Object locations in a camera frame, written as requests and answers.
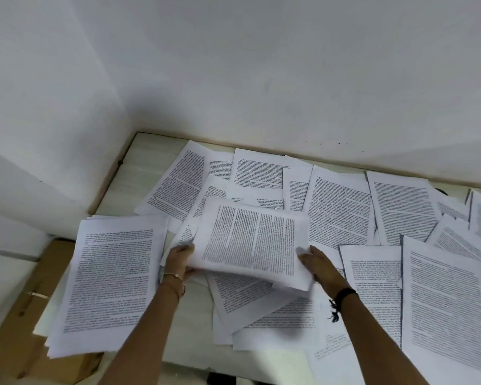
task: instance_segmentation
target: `person's right arm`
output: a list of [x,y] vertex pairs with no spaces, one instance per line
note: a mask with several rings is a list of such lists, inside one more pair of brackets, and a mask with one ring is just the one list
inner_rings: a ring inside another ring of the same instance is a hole
[[[323,252],[314,246],[310,246],[310,252],[300,255],[299,259],[327,295],[335,299],[349,284]],[[428,385],[357,295],[346,296],[341,308],[366,385]]]

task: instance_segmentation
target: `person's left hand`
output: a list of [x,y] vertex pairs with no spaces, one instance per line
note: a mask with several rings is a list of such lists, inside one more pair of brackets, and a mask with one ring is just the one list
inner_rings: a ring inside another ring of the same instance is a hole
[[169,250],[164,272],[178,274],[180,278],[185,281],[195,272],[193,269],[187,269],[187,261],[193,252],[193,244],[183,244],[173,247]]

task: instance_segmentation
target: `table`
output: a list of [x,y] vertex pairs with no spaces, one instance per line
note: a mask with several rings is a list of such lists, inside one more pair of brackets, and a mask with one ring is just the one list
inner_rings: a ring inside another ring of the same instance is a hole
[[[96,213],[133,215],[135,207],[154,187],[186,143],[185,139],[138,133]],[[233,147],[202,144],[215,151],[234,151]],[[307,162],[337,172],[364,171],[318,161]],[[469,190],[462,185],[438,182],[432,182],[432,185],[461,201],[465,200]],[[173,236],[168,233],[165,248],[169,246]],[[187,293],[181,299],[173,320],[164,362],[279,385],[315,384],[305,355],[301,351],[240,352],[234,351],[231,346],[212,344],[212,306],[209,289],[189,282]]]

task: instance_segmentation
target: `forearm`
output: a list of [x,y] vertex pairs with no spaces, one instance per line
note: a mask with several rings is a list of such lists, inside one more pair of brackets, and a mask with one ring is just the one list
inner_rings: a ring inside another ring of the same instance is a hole
[[344,298],[341,314],[367,385],[428,384],[357,295]]
[[139,323],[99,382],[100,385],[157,383],[164,347],[179,302],[176,292],[167,283],[158,287]]

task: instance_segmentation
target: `person's right hand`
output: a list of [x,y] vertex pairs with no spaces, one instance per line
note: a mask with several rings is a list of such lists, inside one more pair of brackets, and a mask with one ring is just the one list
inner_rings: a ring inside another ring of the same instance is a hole
[[297,257],[332,299],[335,299],[339,291],[350,287],[329,258],[317,247],[310,246],[310,253]]

